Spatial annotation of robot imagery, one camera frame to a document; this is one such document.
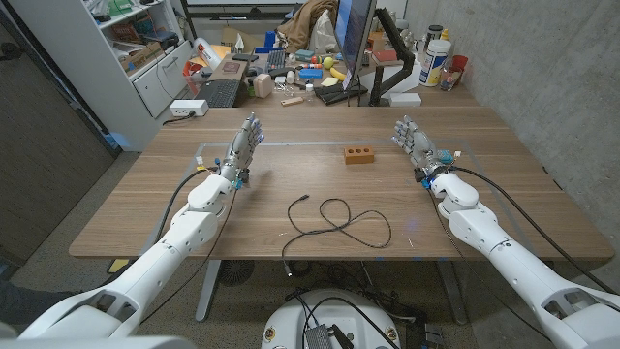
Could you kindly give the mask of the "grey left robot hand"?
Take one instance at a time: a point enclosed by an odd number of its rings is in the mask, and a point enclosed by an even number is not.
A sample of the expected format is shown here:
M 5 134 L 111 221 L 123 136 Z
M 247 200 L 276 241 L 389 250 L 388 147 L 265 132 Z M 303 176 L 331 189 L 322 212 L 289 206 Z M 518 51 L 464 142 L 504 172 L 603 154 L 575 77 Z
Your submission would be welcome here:
M 220 175 L 234 181 L 237 175 L 250 166 L 256 147 L 263 141 L 262 124 L 252 111 L 229 144 Z

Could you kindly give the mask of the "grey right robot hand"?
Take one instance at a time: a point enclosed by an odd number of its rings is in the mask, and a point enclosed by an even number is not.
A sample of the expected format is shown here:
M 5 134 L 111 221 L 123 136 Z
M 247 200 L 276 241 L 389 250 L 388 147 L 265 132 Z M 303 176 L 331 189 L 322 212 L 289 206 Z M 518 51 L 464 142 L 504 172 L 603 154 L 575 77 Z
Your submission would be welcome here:
M 403 120 L 395 123 L 391 139 L 410 157 L 416 182 L 426 180 L 430 183 L 439 175 L 450 171 L 450 164 L 441 160 L 434 142 L 420 130 L 409 115 L 404 115 Z

